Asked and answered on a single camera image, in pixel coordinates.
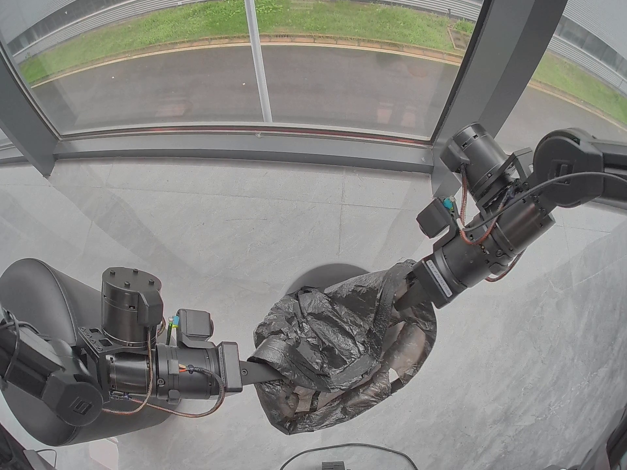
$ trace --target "road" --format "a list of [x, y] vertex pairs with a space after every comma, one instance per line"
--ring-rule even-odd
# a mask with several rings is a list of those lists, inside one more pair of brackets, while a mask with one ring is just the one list
[[[263, 46], [273, 120], [428, 138], [458, 67], [385, 52]], [[247, 46], [177, 51], [71, 74], [35, 88], [62, 131], [143, 123], [262, 121]], [[498, 134], [507, 150], [547, 132], [581, 127], [599, 138], [627, 132], [550, 94], [528, 88]]]

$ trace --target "grass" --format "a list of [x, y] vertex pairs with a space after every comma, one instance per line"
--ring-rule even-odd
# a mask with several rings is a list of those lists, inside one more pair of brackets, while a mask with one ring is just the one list
[[[472, 33], [471, 21], [399, 6], [347, 0], [255, 0], [261, 34], [333, 35], [453, 51], [447, 27]], [[243, 0], [221, 0], [152, 12], [59, 44], [20, 64], [26, 81], [168, 42], [246, 36]], [[627, 124], [627, 98], [574, 63], [544, 55], [534, 79], [558, 88]]]

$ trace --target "garbage bag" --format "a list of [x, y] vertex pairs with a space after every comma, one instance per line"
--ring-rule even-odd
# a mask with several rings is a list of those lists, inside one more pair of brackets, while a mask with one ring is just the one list
[[416, 375], [433, 348], [436, 319], [431, 303], [393, 307], [413, 264], [305, 287], [272, 306], [255, 329], [249, 360], [285, 377], [255, 384], [273, 426], [291, 435], [343, 423]]

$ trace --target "marble floor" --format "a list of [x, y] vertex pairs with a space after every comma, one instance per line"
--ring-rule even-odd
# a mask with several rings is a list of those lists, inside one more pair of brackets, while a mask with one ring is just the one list
[[[424, 175], [315, 165], [63, 161], [49, 179], [4, 166], [0, 270], [34, 257], [94, 287], [109, 266], [150, 271], [163, 282], [166, 314], [210, 311], [214, 341], [237, 341], [248, 356], [254, 327], [298, 273], [338, 261], [380, 270], [430, 252], [414, 221], [430, 190]], [[206, 419], [59, 448], [57, 467], [278, 469], [301, 450], [354, 441], [406, 452], [420, 470], [574, 464], [627, 402], [627, 223], [596, 206], [555, 219], [502, 282], [438, 311], [422, 371], [351, 422], [283, 435], [248, 387]], [[0, 417], [24, 445], [43, 447], [3, 401]], [[337, 459], [353, 470], [410, 468], [343, 449], [286, 470]]]

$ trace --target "serial number sticker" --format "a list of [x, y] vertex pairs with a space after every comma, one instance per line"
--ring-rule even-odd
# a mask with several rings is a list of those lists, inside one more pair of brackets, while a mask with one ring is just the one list
[[447, 298], [450, 298], [453, 295], [453, 291], [451, 291], [451, 288], [448, 286], [448, 284], [444, 280], [444, 277], [442, 276], [440, 271], [437, 269], [437, 267], [434, 265], [433, 261], [428, 259], [427, 266], [429, 267], [429, 270], [431, 270], [431, 273], [433, 273], [435, 280], [437, 280], [438, 284], [440, 284], [440, 287], [442, 288], [442, 292], [446, 295]]

